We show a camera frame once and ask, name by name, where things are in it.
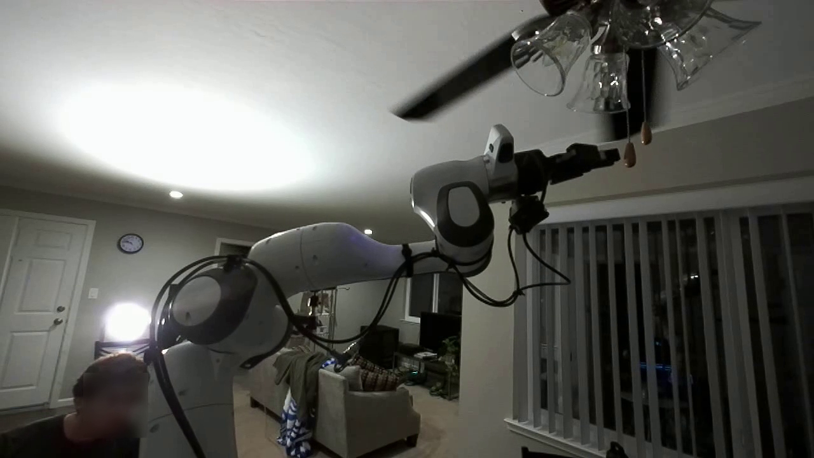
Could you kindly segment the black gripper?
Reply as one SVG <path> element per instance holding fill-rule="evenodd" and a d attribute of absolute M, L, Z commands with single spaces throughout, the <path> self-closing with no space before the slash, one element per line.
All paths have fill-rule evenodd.
<path fill-rule="evenodd" d="M 600 151 L 596 145 L 573 142 L 564 154 L 544 155 L 543 151 L 526 151 L 514 155 L 517 191 L 533 197 L 549 183 L 573 182 L 605 163 L 619 163 L 619 151 Z"/>

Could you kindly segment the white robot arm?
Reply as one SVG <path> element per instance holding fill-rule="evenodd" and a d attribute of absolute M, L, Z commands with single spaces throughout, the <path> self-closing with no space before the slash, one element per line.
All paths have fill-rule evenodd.
<path fill-rule="evenodd" d="M 445 271 L 474 277 L 491 262 L 496 201 L 514 207 L 514 232 L 529 232 L 548 217 L 552 183 L 619 160 L 619 151 L 586 142 L 554 155 L 520 154 L 496 124 L 481 155 L 413 177 L 409 205 L 431 230 L 426 241 L 386 245 L 347 221 L 319 221 L 269 234 L 238 260 L 212 255 L 182 267 L 152 302 L 140 458 L 238 458 L 234 375 L 301 329 L 294 296 Z"/>

